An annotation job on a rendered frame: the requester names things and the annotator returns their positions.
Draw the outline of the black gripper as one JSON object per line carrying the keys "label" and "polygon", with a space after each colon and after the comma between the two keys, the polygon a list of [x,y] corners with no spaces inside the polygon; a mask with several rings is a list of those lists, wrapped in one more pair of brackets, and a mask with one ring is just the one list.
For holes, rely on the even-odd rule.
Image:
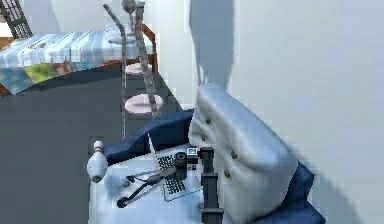
{"label": "black gripper", "polygon": [[174,165],[161,170],[145,171],[138,174],[131,174],[126,177],[130,182],[136,180],[144,182],[138,189],[136,189],[129,197],[121,197],[117,200],[116,205],[118,208],[125,208],[131,203],[140,192],[147,187],[159,183],[161,180],[177,180],[182,181],[187,178],[187,155],[184,152],[178,152],[173,158]]}

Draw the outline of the white bowling pin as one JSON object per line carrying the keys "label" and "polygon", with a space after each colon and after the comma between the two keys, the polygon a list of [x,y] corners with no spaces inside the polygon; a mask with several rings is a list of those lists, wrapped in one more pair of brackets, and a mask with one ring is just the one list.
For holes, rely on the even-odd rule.
{"label": "white bowling pin", "polygon": [[87,173],[89,179],[94,183],[98,183],[103,179],[108,168],[108,161],[103,154],[103,148],[102,141],[95,141],[93,144],[93,155],[87,162]]}

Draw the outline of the thin grey curved pole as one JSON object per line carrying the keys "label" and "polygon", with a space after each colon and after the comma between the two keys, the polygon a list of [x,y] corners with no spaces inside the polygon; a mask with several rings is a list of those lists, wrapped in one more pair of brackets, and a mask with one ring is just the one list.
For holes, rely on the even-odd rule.
{"label": "thin grey curved pole", "polygon": [[126,112],[125,112],[125,90],[126,90],[126,74],[125,74],[125,67],[126,67],[126,33],[125,33],[125,27],[120,22],[120,20],[117,18],[117,16],[112,12],[111,8],[108,6],[108,4],[103,4],[104,10],[108,13],[108,15],[111,17],[115,25],[118,27],[121,35],[121,101],[120,101],[120,107],[121,107],[121,138],[124,140],[126,138]]}

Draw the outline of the blue sofa with white cushions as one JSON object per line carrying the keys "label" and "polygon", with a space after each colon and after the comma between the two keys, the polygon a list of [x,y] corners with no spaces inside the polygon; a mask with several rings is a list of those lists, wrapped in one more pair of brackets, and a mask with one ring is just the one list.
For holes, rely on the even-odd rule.
{"label": "blue sofa with white cushions", "polygon": [[90,186],[87,224],[203,224],[203,188],[167,202],[163,182],[147,187],[125,208],[143,182],[128,175],[161,170],[155,167],[149,139],[156,150],[189,144],[214,149],[222,224],[325,224],[309,203],[313,173],[254,113],[216,84],[197,90],[190,110],[149,121],[128,139],[103,148],[108,168]]}

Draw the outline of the grey floor lamp pink base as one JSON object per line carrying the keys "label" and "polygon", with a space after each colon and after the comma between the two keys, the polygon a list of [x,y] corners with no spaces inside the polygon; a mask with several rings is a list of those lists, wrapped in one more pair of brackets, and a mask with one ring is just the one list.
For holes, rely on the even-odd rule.
{"label": "grey floor lamp pink base", "polygon": [[152,117],[157,118],[161,116],[161,111],[157,108],[156,105],[156,88],[153,81],[153,75],[148,67],[149,58],[142,33],[144,3],[137,2],[136,0],[122,0],[121,5],[130,16],[131,30],[134,33],[136,39],[136,47],[138,51],[138,57],[140,59],[149,108],[151,109]]}

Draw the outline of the pink round disc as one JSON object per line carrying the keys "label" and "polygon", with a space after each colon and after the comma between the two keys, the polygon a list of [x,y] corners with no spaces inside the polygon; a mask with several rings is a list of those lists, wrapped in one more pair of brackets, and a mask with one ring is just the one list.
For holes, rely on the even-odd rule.
{"label": "pink round disc", "polygon": [[129,64],[125,67],[125,73],[128,75],[143,74],[143,68],[140,63]]}

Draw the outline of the pale striped pillow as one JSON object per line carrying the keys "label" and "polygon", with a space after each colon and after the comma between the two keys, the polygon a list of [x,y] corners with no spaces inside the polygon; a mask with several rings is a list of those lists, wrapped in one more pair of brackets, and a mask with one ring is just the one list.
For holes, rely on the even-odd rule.
{"label": "pale striped pillow", "polygon": [[[123,27],[125,28],[126,42],[132,42],[136,40],[135,33],[131,30],[129,23],[124,23]],[[106,40],[110,43],[121,44],[123,42],[122,35],[118,26],[114,23],[109,23],[105,25],[104,32],[106,35]]]}

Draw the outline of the colourful patchwork blanket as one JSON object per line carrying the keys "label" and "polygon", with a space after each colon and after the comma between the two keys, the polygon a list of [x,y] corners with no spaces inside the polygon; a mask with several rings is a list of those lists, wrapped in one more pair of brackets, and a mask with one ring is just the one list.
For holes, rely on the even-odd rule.
{"label": "colourful patchwork blanket", "polygon": [[0,68],[0,95],[15,95],[49,79],[101,66],[101,62],[64,61],[63,63],[42,63],[25,67]]}

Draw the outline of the wooden bed with striped cover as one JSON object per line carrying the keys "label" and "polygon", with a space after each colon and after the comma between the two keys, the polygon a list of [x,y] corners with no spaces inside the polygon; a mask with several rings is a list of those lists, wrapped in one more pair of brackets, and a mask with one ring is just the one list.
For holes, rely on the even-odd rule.
{"label": "wooden bed with striped cover", "polygon": [[[135,63],[138,53],[135,41],[126,42],[126,60]],[[42,63],[101,62],[107,66],[121,62],[121,44],[106,40],[101,31],[36,34],[15,40],[0,50],[0,68],[25,67]]]}

